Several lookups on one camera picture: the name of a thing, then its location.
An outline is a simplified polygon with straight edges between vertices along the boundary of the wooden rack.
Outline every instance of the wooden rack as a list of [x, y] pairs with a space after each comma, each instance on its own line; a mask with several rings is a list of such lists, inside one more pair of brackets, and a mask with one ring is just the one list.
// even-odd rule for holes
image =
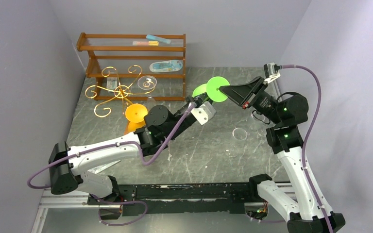
[[[87, 51], [89, 56], [88, 66], [86, 68], [87, 78], [96, 78], [97, 85], [102, 86], [104, 76], [101, 74], [100, 60], [181, 60], [183, 61], [182, 72], [180, 73], [143, 73], [142, 75], [151, 75], [157, 79], [182, 79], [183, 91], [180, 96], [164, 97], [158, 96], [154, 99], [171, 100], [171, 101], [184, 101], [186, 96], [186, 82], [185, 82], [185, 51], [186, 41], [185, 34], [183, 35], [156, 35], [165, 39], [171, 39], [174, 43], [163, 44], [159, 46], [133, 46], [132, 41], [146, 41], [146, 35], [141, 34], [85, 34], [81, 33], [76, 49], [78, 51]], [[121, 56], [121, 55], [96, 55], [96, 51], [147, 51], [147, 52], [177, 52], [182, 53], [182, 56]], [[137, 74], [132, 73], [118, 73], [120, 78], [136, 78]], [[101, 89], [96, 88], [97, 96], [95, 100], [109, 100], [110, 96], [101, 96]], [[147, 97], [128, 97], [129, 100], [146, 100]]]

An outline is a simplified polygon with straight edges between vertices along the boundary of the white label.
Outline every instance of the white label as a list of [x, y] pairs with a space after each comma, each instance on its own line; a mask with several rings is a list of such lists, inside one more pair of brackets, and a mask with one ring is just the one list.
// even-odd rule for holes
[[117, 77], [108, 77], [106, 80], [107, 89], [115, 89], [117, 87], [118, 78]]

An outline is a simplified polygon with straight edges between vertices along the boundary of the green disc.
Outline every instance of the green disc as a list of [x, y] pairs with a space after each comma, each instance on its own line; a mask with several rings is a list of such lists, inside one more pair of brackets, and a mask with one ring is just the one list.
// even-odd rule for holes
[[206, 83], [198, 86], [193, 92], [192, 92], [192, 97], [198, 96], [202, 93], [206, 92]]
[[229, 86], [228, 80], [221, 76], [215, 76], [207, 82], [206, 92], [211, 100], [223, 102], [228, 99], [228, 97], [219, 90], [221, 86]]

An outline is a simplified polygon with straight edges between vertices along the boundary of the white wall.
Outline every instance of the white wall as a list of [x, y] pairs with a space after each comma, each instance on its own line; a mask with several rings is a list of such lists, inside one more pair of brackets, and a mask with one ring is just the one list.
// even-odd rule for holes
[[[51, 0], [81, 32], [184, 34], [192, 67], [256, 67], [281, 58], [311, 0]], [[87, 65], [86, 52], [80, 53]]]
[[0, 233], [31, 231], [42, 191], [26, 181], [66, 139], [83, 78], [48, 1], [0, 0]]
[[[318, 75], [322, 104], [307, 154], [342, 232], [373, 232], [373, 1], [313, 0], [280, 64]], [[281, 92], [296, 91], [315, 111], [317, 88], [303, 70], [283, 70]], [[300, 128], [305, 135], [308, 125]]]

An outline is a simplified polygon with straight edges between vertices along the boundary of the marble table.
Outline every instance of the marble table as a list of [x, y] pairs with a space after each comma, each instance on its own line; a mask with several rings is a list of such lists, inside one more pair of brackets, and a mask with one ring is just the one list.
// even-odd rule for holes
[[[223, 76], [231, 84], [241, 84], [263, 75], [261, 68], [190, 67], [186, 70], [186, 90], [192, 93], [195, 87], [214, 76]], [[113, 139], [122, 136], [126, 128], [121, 101], [102, 105], [112, 109], [109, 116], [99, 118], [94, 115], [93, 109], [99, 102], [85, 97], [85, 90], [94, 83], [94, 79], [85, 79], [67, 140], [69, 146]], [[140, 90], [135, 86], [132, 92]], [[170, 96], [181, 92], [179, 80], [158, 79], [153, 95]], [[277, 96], [273, 85], [267, 92]], [[167, 106], [174, 113], [185, 103], [164, 101], [158, 104]], [[100, 174], [116, 177], [119, 184], [246, 182], [251, 176], [262, 173], [269, 174], [275, 181], [288, 181], [284, 168], [267, 144], [265, 129], [268, 126], [253, 120], [250, 110], [243, 110], [230, 100], [215, 103], [214, 107], [217, 113], [211, 121], [203, 126], [196, 122], [171, 141], [169, 150], [165, 150], [152, 165], [143, 166], [138, 158], [126, 159]], [[246, 129], [249, 135], [243, 152], [231, 158], [226, 151], [234, 143], [231, 134], [235, 127]]]

